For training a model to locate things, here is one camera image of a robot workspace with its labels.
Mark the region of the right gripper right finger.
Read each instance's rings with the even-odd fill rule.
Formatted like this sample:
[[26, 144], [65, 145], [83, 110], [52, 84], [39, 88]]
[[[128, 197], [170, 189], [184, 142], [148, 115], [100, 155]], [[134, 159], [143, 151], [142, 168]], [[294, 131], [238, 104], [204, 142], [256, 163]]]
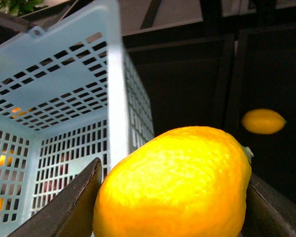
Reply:
[[296, 205], [252, 174], [243, 237], [296, 237]]

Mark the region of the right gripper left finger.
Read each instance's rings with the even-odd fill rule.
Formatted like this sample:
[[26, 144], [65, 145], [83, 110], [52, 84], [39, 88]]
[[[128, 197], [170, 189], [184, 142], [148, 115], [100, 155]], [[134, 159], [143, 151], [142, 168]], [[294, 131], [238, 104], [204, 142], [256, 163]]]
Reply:
[[51, 202], [9, 236], [90, 237], [101, 182], [102, 165], [95, 158]]

